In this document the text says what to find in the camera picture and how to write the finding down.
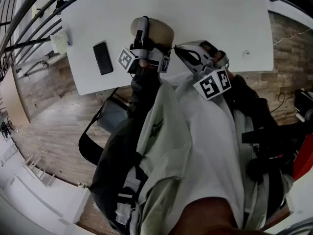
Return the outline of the person's right hand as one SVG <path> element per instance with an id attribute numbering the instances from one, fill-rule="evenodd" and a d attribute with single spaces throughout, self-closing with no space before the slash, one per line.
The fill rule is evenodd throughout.
<path id="1" fill-rule="evenodd" d="M 222 51 L 222 50 L 218 50 L 215 55 L 214 55 L 214 62 L 215 62 L 215 66 L 218 68 L 228 68 L 229 67 L 229 58 L 227 56 L 227 54 Z"/>

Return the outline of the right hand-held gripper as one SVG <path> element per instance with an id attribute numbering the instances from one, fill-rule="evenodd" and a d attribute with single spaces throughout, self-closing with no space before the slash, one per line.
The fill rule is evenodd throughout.
<path id="1" fill-rule="evenodd" d="M 175 54 L 195 73 L 194 88 L 205 100 L 210 100 L 231 89 L 227 68 L 215 66 L 214 55 L 218 51 L 208 41 L 187 42 L 175 46 Z"/>

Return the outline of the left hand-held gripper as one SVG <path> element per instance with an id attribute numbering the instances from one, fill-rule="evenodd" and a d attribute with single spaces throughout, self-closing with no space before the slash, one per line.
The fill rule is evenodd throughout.
<path id="1" fill-rule="evenodd" d="M 129 48 L 123 48 L 117 63 L 127 72 L 135 73 L 140 61 L 145 61 L 158 73 L 166 73 L 168 70 L 171 48 L 165 48 L 154 44 L 149 40 L 150 22 L 147 16 L 143 17 L 144 30 L 137 30 L 134 43 Z"/>

